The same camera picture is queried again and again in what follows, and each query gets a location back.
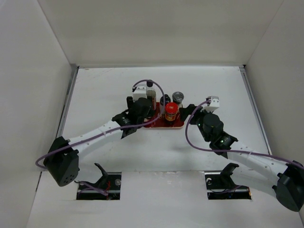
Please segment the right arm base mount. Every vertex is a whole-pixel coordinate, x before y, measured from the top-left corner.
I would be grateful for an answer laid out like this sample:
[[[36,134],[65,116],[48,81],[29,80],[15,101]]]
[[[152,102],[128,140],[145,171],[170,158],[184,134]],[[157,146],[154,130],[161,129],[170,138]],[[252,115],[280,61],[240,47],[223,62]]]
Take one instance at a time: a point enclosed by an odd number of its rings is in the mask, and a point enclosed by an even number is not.
[[[209,200],[251,200],[249,187],[236,185],[231,178],[238,167],[235,163],[229,163],[222,171],[204,174]]]

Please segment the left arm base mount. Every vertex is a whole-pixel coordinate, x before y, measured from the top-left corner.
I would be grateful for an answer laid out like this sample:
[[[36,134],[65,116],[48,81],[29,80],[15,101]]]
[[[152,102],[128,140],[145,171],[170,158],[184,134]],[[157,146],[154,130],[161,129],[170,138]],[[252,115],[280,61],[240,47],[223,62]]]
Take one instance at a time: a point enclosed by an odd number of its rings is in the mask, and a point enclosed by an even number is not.
[[[100,172],[96,182],[75,181],[78,184],[76,200],[120,200],[122,173],[107,172],[98,163],[95,166]]]

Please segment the dark sauce bottle black cap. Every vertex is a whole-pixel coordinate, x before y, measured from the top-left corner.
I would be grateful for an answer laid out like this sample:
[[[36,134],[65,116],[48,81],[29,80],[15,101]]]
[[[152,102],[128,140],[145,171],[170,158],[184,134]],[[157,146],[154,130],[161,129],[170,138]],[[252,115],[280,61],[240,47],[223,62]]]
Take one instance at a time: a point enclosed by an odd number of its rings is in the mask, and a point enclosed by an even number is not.
[[[156,105],[156,91],[153,87],[153,82],[151,80],[148,80],[146,82],[146,95],[147,95],[147,98],[149,100],[152,101],[152,105],[155,106]]]

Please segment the red lid chili jar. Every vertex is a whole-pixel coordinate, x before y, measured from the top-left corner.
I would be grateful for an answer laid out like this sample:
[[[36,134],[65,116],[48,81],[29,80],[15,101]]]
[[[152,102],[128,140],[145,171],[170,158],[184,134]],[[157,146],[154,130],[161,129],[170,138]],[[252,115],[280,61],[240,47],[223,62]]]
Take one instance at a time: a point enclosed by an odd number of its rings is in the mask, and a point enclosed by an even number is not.
[[[178,110],[179,110],[179,107],[174,102],[169,102],[165,105],[165,121],[168,124],[174,123]]]

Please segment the small black dome cap bottle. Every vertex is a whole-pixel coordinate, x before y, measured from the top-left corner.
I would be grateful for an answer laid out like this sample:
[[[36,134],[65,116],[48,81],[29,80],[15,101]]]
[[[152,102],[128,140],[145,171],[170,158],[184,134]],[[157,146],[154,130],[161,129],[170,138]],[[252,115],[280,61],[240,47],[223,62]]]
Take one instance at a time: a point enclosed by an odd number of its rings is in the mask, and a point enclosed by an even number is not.
[[[168,104],[170,102],[171,102],[171,98],[168,94],[165,94],[164,96],[162,96],[159,101],[160,111],[162,111],[163,107],[166,106],[166,104]]]

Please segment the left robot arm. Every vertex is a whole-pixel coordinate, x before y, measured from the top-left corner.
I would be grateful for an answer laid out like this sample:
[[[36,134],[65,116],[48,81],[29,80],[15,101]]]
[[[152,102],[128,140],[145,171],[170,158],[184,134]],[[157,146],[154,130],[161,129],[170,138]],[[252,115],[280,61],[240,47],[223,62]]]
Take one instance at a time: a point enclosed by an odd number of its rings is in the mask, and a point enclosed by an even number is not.
[[[107,178],[101,173],[101,166],[81,164],[81,160],[107,143],[135,133],[153,112],[151,100],[139,98],[126,111],[88,133],[70,139],[56,138],[43,164],[60,187],[73,181],[86,181],[95,189],[102,189]]]

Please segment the clear lid salt grinder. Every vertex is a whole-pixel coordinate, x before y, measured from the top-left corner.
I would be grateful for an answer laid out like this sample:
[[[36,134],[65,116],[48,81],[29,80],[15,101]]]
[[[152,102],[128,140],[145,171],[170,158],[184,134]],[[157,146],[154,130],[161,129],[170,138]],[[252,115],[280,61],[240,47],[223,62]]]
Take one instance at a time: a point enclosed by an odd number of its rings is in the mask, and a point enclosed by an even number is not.
[[[184,100],[184,94],[180,91],[176,91],[172,94],[172,101],[178,106],[182,106],[182,101]]]

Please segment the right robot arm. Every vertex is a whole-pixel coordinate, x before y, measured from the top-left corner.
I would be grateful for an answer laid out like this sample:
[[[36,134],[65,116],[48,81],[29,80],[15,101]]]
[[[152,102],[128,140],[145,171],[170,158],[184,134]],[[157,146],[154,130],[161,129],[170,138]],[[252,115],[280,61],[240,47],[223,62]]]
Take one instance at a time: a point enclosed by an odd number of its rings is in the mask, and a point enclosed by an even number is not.
[[[304,167],[270,154],[258,153],[247,147],[236,137],[224,131],[224,124],[213,113],[212,101],[198,106],[190,104],[180,108],[180,119],[186,125],[198,127],[209,148],[192,145],[192,148],[213,152],[232,163],[220,174],[220,182],[226,188],[243,185],[275,197],[287,209],[299,212],[304,205]]]

